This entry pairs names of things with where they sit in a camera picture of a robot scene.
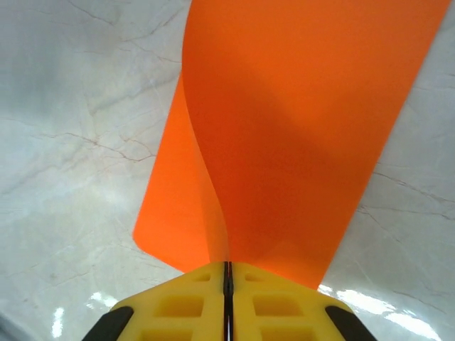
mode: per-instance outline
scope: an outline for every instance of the curved orange sheet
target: curved orange sheet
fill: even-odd
[[[134,239],[317,287],[449,0],[193,0]]]

